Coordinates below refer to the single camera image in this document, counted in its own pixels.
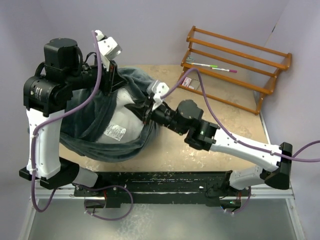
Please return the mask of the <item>white pillow insert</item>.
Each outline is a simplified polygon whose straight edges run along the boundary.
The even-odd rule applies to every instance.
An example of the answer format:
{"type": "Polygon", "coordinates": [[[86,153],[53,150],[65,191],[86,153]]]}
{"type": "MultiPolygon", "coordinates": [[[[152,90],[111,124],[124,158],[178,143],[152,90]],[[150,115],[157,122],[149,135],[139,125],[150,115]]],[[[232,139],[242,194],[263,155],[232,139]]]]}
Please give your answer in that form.
{"type": "Polygon", "coordinates": [[[95,141],[98,144],[143,144],[148,138],[148,131],[142,121],[125,105],[132,104],[134,99],[127,89],[117,91],[116,106],[113,115],[95,141]]]}

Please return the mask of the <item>zebra print pillowcase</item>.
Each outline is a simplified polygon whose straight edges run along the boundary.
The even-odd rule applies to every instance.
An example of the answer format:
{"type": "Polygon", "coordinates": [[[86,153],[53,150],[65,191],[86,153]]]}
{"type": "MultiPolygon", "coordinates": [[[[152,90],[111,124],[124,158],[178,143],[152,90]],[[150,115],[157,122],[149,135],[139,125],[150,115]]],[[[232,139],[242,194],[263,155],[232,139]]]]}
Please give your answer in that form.
{"type": "MultiPolygon", "coordinates": [[[[154,81],[150,75],[135,67],[121,67],[119,70],[130,72],[131,83],[122,88],[131,94],[133,103],[147,96],[147,88],[154,81]]],[[[98,90],[85,107],[64,117],[60,129],[60,143],[80,156],[107,163],[127,161],[151,144],[160,130],[160,126],[155,122],[144,125],[148,137],[142,144],[96,143],[114,113],[117,91],[107,95],[98,90]]]]}

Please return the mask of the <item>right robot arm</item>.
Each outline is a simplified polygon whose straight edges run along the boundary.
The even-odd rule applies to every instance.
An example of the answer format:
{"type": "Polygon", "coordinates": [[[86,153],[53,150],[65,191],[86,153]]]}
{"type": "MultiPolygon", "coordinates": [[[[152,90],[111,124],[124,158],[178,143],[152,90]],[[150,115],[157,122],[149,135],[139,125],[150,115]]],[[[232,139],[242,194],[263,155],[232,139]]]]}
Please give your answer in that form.
{"type": "Polygon", "coordinates": [[[286,142],[272,145],[244,137],[229,136],[220,126],[202,118],[204,111],[191,100],[181,101],[175,110],[165,102],[158,107],[150,98],[126,104],[147,125],[153,121],[162,127],[185,135],[185,143],[196,150],[229,154],[249,161],[255,166],[245,170],[227,172],[222,190],[228,196],[235,195],[247,187],[266,184],[278,190],[290,187],[292,146],[286,142]]]}

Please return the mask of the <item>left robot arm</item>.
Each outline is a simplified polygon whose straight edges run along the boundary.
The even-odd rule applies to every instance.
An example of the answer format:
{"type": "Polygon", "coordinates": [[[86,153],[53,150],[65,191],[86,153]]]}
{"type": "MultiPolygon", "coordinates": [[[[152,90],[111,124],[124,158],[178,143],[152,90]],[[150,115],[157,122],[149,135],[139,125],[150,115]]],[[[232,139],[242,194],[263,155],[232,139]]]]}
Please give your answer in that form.
{"type": "Polygon", "coordinates": [[[120,45],[108,36],[97,37],[99,53],[88,65],[75,40],[55,38],[44,46],[44,62],[23,87],[29,129],[29,159],[19,170],[21,178],[39,180],[53,190],[68,184],[84,185],[91,196],[103,191],[97,173],[59,156],[60,130],[73,91],[97,88],[110,94],[126,84],[117,70],[115,57],[120,45]]]}

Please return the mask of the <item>red and white card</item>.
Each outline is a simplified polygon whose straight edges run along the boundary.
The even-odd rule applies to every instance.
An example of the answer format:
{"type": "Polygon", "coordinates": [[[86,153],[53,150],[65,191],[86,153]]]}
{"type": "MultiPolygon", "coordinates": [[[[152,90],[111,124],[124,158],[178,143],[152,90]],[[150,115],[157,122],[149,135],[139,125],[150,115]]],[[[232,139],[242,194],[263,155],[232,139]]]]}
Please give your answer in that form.
{"type": "Polygon", "coordinates": [[[190,86],[191,81],[192,81],[191,78],[185,77],[181,85],[188,88],[190,86]]]}

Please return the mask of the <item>green capped white marker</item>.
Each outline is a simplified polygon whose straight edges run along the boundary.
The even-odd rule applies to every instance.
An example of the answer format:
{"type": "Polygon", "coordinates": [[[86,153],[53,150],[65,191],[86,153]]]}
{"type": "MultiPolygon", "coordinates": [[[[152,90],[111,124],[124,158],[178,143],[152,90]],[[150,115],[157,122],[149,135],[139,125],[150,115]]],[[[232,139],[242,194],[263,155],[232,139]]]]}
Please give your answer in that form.
{"type": "Polygon", "coordinates": [[[204,63],[197,63],[197,62],[192,62],[190,63],[191,65],[195,66],[201,66],[201,67],[208,67],[208,68],[218,68],[217,65],[211,65],[211,64],[204,64],[204,63]]]}

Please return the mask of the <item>pink capped white marker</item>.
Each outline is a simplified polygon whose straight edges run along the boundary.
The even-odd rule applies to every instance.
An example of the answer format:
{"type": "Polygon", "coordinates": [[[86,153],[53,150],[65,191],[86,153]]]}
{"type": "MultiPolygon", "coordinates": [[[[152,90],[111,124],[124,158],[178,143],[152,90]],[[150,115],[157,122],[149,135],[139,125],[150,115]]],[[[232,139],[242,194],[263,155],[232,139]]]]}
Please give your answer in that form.
{"type": "Polygon", "coordinates": [[[212,70],[217,70],[217,71],[224,71],[224,72],[230,72],[230,73],[237,73],[237,70],[233,69],[225,69],[225,68],[218,68],[218,67],[211,67],[212,70]]]}

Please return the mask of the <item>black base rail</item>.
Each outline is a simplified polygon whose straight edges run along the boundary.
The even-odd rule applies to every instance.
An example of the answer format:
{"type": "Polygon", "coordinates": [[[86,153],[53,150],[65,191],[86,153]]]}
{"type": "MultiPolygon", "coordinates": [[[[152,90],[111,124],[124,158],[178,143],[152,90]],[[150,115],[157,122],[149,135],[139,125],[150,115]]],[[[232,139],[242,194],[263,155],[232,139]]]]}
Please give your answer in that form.
{"type": "Polygon", "coordinates": [[[107,208],[121,204],[200,204],[238,209],[250,190],[229,186],[230,171],[100,172],[109,187],[90,191],[77,186],[76,197],[97,198],[107,208]]]}

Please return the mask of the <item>aluminium frame rail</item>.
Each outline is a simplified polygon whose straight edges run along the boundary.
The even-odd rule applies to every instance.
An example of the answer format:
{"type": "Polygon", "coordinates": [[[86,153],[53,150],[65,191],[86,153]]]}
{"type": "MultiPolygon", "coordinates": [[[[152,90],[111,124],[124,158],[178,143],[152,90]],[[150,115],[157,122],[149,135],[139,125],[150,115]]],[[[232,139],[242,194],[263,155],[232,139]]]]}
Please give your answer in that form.
{"type": "Polygon", "coordinates": [[[297,212],[297,206],[295,202],[296,198],[291,183],[289,184],[289,189],[286,190],[271,188],[265,184],[255,186],[252,190],[252,196],[250,199],[285,200],[288,221],[293,227],[294,236],[297,240],[306,240],[306,236],[297,212]]]}

